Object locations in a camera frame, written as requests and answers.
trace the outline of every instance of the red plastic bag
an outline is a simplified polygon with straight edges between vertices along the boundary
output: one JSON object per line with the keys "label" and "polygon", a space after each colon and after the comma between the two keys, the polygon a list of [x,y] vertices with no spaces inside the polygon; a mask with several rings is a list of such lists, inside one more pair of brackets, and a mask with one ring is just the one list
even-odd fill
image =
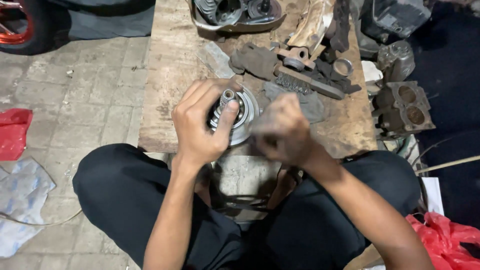
{"label": "red plastic bag", "polygon": [[32,118],[31,110],[0,111],[0,161],[17,160],[22,155]]}
{"label": "red plastic bag", "polygon": [[480,245],[480,230],[451,222],[435,212],[425,214],[427,225],[412,215],[407,220],[420,236],[435,269],[480,270],[480,260],[460,245],[460,242]]}

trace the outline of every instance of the black tire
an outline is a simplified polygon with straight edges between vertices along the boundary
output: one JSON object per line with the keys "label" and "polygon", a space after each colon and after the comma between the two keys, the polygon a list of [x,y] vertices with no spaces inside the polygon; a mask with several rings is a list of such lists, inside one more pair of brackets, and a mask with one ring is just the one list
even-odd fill
{"label": "black tire", "polygon": [[34,55],[48,51],[54,43],[54,29],[47,10],[48,5],[43,0],[21,0],[21,3],[24,13],[33,21],[33,35],[21,44],[0,43],[0,51],[21,55]]}

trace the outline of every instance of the wooden workbench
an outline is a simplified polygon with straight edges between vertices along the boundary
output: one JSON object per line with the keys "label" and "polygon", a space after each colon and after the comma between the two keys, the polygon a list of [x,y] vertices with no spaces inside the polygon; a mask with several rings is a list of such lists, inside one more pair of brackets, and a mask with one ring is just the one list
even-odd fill
{"label": "wooden workbench", "polygon": [[[279,0],[287,17],[272,35],[276,41],[285,40],[295,31],[300,12],[306,0]],[[346,95],[343,100],[322,97],[326,120],[312,125],[313,136],[320,141],[335,158],[377,148],[374,139],[372,116],[360,62],[360,53],[355,32],[351,27],[350,49],[342,54],[354,67],[350,76],[352,84],[362,90]],[[246,42],[257,46],[270,46],[270,33],[242,35],[217,43],[230,55],[234,48]],[[216,40],[215,33],[199,31],[190,19],[188,4],[183,0],[157,0],[152,26],[151,46],[148,59],[148,79],[145,87],[139,147],[148,152],[174,153],[177,135],[170,112],[178,103],[183,92],[198,78],[215,78],[215,75],[195,56],[199,47]],[[261,91],[262,81],[246,74],[241,83],[256,96],[260,108],[269,100]],[[234,147],[229,154],[246,155],[245,145]]]}

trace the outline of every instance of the concrete floor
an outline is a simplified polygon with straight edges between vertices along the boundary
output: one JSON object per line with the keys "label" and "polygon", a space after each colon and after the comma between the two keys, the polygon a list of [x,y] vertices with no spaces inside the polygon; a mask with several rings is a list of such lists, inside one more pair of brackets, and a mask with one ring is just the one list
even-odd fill
{"label": "concrete floor", "polygon": [[[0,110],[34,111],[24,156],[33,156],[57,184],[42,208],[45,222],[63,220],[79,209],[71,178],[65,175],[69,168],[101,145],[137,145],[148,43],[149,37],[119,37],[75,41],[38,56],[0,53]],[[256,194],[278,168],[243,156],[219,163],[220,189],[228,195]],[[8,170],[12,163],[0,165]],[[0,270],[125,270],[126,266],[139,269],[83,214],[43,229],[12,258],[0,259]]]}

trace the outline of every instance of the man's right hand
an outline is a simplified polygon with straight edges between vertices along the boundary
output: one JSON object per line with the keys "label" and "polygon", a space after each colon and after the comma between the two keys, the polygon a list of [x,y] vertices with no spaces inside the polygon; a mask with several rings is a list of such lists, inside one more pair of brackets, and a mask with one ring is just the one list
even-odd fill
{"label": "man's right hand", "polygon": [[338,167],[325,148],[310,135],[310,123],[294,93],[279,95],[252,127],[256,145],[267,158],[305,170]]}

